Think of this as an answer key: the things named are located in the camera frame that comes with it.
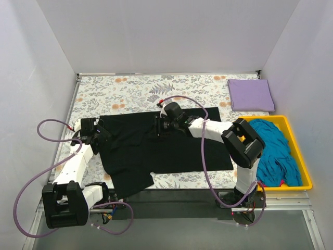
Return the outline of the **black t-shirt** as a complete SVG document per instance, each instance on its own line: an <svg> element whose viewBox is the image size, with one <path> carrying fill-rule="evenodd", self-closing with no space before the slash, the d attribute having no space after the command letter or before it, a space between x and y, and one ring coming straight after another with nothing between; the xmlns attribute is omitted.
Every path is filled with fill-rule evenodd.
<svg viewBox="0 0 333 250"><path fill-rule="evenodd" d="M105 172L119 198L127 198L154 184L151 173L202 171L201 139L172 130L157 138L154 118L159 112L101 117L111 139L100 145Z"/></svg>

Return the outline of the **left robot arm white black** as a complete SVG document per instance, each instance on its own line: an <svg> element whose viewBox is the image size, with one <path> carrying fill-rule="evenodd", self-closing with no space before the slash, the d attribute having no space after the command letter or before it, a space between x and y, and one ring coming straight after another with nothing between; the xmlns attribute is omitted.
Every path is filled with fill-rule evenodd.
<svg viewBox="0 0 333 250"><path fill-rule="evenodd" d="M79 119L73 129L70 153L74 156L65 162L58 177L42 189L46 224L50 229L83 226L94 205L106 208L111 201L106 183L82 185L89 161L99 153L99 140L108 139L111 134L98 118Z"/></svg>

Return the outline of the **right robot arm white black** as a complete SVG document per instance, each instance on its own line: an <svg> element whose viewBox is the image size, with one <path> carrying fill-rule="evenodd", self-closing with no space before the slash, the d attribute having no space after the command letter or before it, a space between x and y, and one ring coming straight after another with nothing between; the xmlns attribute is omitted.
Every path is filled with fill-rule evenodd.
<svg viewBox="0 0 333 250"><path fill-rule="evenodd" d="M225 145L229 157L237 164L237 181L233 192L214 192L216 201L224 208L247 207L254 201L257 191L257 169L265 143L254 128L244 119L234 122L212 121L207 116L188 115L176 102L161 100L157 106L160 114L154 118L155 134L181 131L189 138L200 138L204 147L206 139Z"/></svg>

